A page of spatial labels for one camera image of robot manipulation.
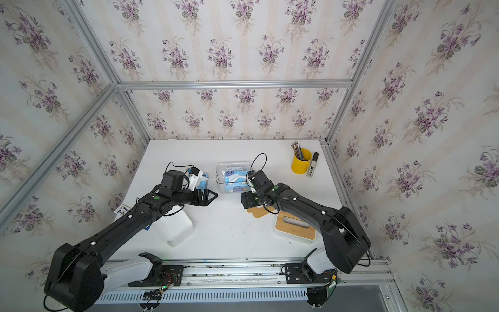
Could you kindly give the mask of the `bamboo tissue box lid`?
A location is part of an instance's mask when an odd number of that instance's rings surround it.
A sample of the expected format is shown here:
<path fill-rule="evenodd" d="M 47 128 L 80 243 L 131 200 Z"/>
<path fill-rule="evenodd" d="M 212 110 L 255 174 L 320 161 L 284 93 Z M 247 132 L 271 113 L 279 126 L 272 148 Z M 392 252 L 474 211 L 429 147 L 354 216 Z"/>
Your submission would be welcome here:
<path fill-rule="evenodd" d="M 259 218 L 262 218 L 268 214 L 271 214 L 271 213 L 276 213 L 277 210 L 274 209 L 273 207 L 268 207 L 268 208 L 265 208 L 265 207 L 253 207 L 253 208 L 249 208 L 247 209 L 247 212 L 249 214 L 251 214 L 253 216 L 253 218 L 256 218 L 256 219 L 259 219 Z"/>

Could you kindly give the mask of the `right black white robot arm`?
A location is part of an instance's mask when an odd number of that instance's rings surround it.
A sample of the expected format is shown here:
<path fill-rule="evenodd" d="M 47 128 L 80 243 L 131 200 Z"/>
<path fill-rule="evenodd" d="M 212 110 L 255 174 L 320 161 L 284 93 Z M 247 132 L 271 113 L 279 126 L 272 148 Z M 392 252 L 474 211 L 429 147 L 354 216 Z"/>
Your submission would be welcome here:
<path fill-rule="evenodd" d="M 351 209 L 318 204 L 284 183 L 273 184 L 262 170 L 251 170 L 246 181 L 251 190 L 241 194 L 244 209 L 261 206 L 289 213 L 321 235 L 324 247 L 305 257 L 304 269 L 315 274 L 333 269 L 348 274 L 369 254 L 371 242 Z"/>

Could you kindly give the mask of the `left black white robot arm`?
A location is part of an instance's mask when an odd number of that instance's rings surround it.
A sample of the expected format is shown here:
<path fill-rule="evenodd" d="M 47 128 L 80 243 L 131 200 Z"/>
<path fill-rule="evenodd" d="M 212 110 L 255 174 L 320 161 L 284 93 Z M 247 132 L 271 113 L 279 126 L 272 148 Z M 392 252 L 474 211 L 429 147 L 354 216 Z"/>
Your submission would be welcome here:
<path fill-rule="evenodd" d="M 191 187 L 188 176 L 166 171 L 153 187 L 118 220 L 76 245 L 63 244 L 53 254 L 44 292 L 64 309 L 86 311 L 99 297 L 115 288 L 137 283 L 164 285 L 162 259 L 143 252 L 134 259 L 108 265 L 109 258 L 137 233 L 162 217 L 172 217 L 175 206 L 206 207 L 218 195 L 210 189 Z"/>

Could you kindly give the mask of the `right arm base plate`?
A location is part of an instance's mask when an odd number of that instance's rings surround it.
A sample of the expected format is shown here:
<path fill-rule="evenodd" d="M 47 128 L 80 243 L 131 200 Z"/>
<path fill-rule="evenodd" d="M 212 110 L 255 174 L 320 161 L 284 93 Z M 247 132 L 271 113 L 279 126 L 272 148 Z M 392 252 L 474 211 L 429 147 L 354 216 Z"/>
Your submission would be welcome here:
<path fill-rule="evenodd" d="M 337 270 L 327 270 L 318 274 L 307 265 L 286 263 L 281 267 L 281 275 L 284 275 L 285 281 L 289 285 L 327 284 L 337 275 Z"/>

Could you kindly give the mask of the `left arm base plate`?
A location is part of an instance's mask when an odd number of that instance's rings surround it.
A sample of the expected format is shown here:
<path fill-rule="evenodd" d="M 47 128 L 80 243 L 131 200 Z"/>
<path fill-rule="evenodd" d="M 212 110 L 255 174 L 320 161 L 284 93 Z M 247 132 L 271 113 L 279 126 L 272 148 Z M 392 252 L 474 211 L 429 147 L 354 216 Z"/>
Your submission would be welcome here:
<path fill-rule="evenodd" d="M 183 271 L 183 265 L 163 265 L 161 269 L 152 268 L 149 275 L 140 281 L 128 283 L 128 287 L 154 287 L 154 286 L 180 286 Z"/>

